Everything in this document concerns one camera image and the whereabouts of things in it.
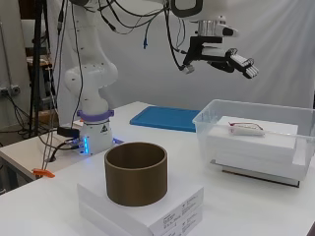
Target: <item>cardboard tube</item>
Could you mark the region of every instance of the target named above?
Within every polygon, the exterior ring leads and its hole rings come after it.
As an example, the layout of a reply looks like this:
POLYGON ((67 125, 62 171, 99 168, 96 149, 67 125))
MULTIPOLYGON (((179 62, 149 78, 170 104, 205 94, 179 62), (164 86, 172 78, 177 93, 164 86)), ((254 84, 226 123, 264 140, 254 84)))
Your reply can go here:
POLYGON ((162 147, 130 143, 105 155, 108 197, 119 205, 142 207, 156 203, 167 192, 167 153, 162 147))

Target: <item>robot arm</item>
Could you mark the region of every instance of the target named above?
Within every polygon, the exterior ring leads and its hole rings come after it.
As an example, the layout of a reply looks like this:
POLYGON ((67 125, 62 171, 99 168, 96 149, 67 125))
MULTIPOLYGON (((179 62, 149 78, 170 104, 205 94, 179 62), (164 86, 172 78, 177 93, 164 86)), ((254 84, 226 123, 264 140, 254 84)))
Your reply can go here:
MULTIPOLYGON (((79 112, 84 126, 81 130, 81 153, 92 155, 112 146, 112 134, 109 127, 107 102, 102 99, 98 90, 111 85, 117 79, 117 69, 101 50, 94 24, 95 12, 99 5, 107 5, 109 0, 69 0, 72 5, 72 17, 67 21, 72 46, 78 55, 79 66, 66 72, 65 83, 68 90, 79 97, 82 110, 79 112)), ((236 49, 224 49, 204 45, 222 43, 227 36, 236 37, 238 31, 226 25, 221 14, 226 9, 226 0, 148 0, 163 5, 167 36, 170 39, 168 13, 184 20, 198 20, 196 36, 190 38, 190 47, 183 65, 180 66, 172 55, 178 68, 186 74, 194 71, 194 61, 206 61, 214 68, 232 73, 241 72, 252 79, 258 74, 253 59, 237 55, 236 49)))

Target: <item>orange handle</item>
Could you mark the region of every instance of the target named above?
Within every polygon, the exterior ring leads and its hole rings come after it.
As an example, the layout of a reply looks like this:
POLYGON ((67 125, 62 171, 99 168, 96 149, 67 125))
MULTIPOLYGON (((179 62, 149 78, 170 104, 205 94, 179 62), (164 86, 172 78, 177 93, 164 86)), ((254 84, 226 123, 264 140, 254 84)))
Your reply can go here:
POLYGON ((33 175, 46 176, 48 178, 55 177, 55 175, 53 173, 51 173, 49 170, 43 170, 43 169, 33 169, 32 174, 33 175))

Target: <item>transparent bin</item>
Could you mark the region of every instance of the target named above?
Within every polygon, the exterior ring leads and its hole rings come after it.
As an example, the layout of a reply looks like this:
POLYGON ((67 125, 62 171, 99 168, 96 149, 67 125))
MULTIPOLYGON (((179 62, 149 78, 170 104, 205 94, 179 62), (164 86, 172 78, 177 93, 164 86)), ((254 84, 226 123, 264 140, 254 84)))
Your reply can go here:
POLYGON ((213 100, 193 120, 207 162, 304 180, 315 150, 315 110, 213 100), (263 134, 229 123, 259 125, 263 134))

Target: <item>table surface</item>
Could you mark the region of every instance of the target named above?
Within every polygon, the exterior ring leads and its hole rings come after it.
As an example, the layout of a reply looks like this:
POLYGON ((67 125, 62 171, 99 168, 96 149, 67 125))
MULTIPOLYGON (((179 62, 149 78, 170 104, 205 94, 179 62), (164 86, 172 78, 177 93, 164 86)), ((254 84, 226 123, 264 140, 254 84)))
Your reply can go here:
MULTIPOLYGON (((135 102, 115 109, 110 125, 116 139, 164 147, 170 171, 205 187, 204 219, 189 235, 307 235, 315 220, 314 163, 299 189, 222 173, 219 166, 204 165, 196 134, 129 125, 147 106, 135 102)), ((22 147, 30 143, 11 148, 19 147, 28 158, 31 152, 22 147)), ((55 172, 54 179, 42 178, 0 197, 1 235, 104 235, 80 217, 77 196, 77 183, 103 174, 103 153, 90 158, 60 154, 50 170, 67 158, 78 163, 55 172)))
MULTIPOLYGON (((42 139, 46 142, 46 135, 43 135, 42 139)), ((54 132, 52 144, 55 147, 61 144, 64 140, 65 138, 58 136, 56 132, 54 132)), ((35 180, 35 177, 32 175, 32 170, 34 168, 41 168, 43 153, 44 144, 39 138, 32 138, 0 148, 0 156, 3 159, 14 165, 33 180, 35 180)), ((49 163, 49 170, 52 172, 64 169, 88 158, 87 156, 78 155, 74 150, 60 150, 57 152, 56 157, 58 158, 58 161, 49 163)))

